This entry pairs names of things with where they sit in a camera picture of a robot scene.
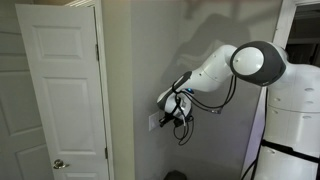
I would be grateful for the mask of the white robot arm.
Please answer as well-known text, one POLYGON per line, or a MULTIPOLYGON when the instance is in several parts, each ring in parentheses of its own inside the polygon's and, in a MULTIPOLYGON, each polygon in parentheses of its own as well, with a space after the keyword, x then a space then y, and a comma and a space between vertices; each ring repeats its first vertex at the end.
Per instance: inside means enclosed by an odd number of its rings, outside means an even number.
POLYGON ((273 43, 223 45, 184 73, 157 100, 169 120, 191 120, 196 90, 211 92, 229 77, 268 89, 264 134, 254 180, 319 180, 320 68, 292 64, 273 43))

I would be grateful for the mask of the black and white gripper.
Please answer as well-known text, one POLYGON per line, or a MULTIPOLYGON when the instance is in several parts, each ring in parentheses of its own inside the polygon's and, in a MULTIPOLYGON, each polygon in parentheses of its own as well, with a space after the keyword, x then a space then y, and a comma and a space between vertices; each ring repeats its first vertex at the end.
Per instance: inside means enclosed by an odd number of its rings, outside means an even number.
POLYGON ((191 120, 192 103, 184 94, 162 93, 158 97, 158 107, 165 112, 159 120, 161 127, 171 120, 174 120, 176 127, 191 120))

